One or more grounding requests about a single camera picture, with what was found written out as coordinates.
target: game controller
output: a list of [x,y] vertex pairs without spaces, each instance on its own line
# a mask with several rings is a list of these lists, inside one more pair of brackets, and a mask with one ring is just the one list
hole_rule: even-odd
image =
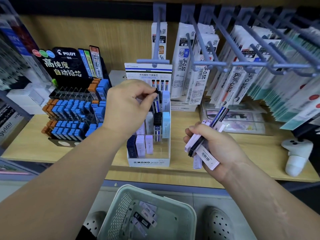
[[309,140],[297,140],[294,138],[283,141],[281,145],[289,151],[285,172],[292,177],[297,177],[309,159],[313,143]]

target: tile floor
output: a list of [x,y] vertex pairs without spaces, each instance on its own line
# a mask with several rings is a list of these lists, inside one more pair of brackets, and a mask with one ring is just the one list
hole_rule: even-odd
[[[23,184],[24,182],[0,181],[0,201],[19,189]],[[108,211],[117,190],[117,187],[101,187],[90,209],[90,213],[95,211]],[[187,203],[194,208],[197,214],[196,239],[202,239],[201,219],[203,210],[206,206],[218,207],[229,216],[233,223],[235,240],[256,239],[243,214],[231,197],[167,191],[152,192],[160,196],[166,196],[168,198]]]

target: forearm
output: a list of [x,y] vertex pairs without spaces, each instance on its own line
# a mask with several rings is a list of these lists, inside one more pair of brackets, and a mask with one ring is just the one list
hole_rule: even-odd
[[258,239],[317,239],[320,216],[252,161],[232,166],[222,182]]
[[75,239],[122,143],[101,127],[5,199],[0,204],[4,238]]

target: white crocs shoe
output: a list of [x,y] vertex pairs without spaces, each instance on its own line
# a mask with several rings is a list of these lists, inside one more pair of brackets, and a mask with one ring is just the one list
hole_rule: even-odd
[[83,225],[97,237],[106,215],[107,213],[105,211],[95,211],[87,216]]
[[219,208],[208,206],[203,213],[205,240],[234,240],[230,218]]

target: green plastic basket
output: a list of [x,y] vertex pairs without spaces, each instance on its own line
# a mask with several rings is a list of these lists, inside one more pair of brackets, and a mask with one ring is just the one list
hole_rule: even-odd
[[127,184],[120,187],[115,194],[98,234],[98,240],[123,239],[120,237],[120,230],[132,201],[136,201],[137,206],[139,201],[144,201],[158,207],[157,226],[150,226],[146,230],[148,235],[145,238],[140,236],[134,239],[191,240],[195,238],[197,215],[190,205]]

